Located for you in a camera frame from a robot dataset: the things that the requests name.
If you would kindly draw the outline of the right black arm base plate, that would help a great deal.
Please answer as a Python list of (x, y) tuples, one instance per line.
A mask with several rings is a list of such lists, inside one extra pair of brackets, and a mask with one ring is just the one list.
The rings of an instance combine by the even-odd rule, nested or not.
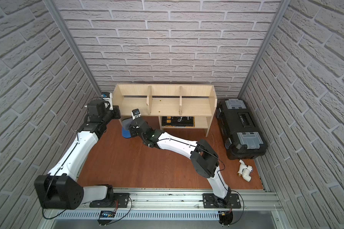
[(203, 204), (205, 209), (240, 209), (239, 195), (228, 193), (225, 198), (219, 198), (212, 193), (204, 193)]

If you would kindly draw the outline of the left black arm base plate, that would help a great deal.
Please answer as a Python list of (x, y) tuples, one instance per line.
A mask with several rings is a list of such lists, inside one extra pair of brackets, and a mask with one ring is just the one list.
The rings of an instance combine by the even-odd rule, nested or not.
[(129, 193), (113, 193), (103, 200), (96, 200), (90, 203), (90, 208), (127, 208), (130, 200)]

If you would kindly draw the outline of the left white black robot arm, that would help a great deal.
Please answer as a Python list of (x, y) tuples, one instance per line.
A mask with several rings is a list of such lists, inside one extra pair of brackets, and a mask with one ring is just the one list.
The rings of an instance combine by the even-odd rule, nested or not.
[(70, 148), (46, 175), (40, 175), (34, 181), (43, 209), (75, 210), (81, 204), (107, 199), (108, 185), (82, 187), (77, 176), (91, 149), (107, 130), (107, 124), (120, 119), (120, 111), (112, 105), (111, 98), (92, 100), (87, 110)]

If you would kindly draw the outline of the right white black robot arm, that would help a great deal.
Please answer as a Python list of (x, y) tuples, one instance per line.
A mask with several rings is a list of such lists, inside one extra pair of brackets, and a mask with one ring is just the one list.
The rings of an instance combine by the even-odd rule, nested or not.
[(132, 137), (140, 137), (143, 144), (150, 148), (169, 150), (189, 158), (195, 171), (208, 180), (215, 197), (226, 199), (231, 189), (221, 175), (218, 154), (207, 141), (185, 140), (160, 129), (153, 129), (142, 117), (131, 120), (129, 131)]

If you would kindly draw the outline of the blue and grey cloth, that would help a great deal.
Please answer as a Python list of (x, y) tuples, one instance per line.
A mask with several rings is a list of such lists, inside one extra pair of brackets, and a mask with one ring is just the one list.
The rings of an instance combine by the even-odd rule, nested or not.
[(133, 119), (132, 118), (127, 118), (122, 120), (122, 136), (124, 138), (133, 138), (137, 136), (137, 133), (132, 129), (130, 130), (130, 126), (132, 123)]

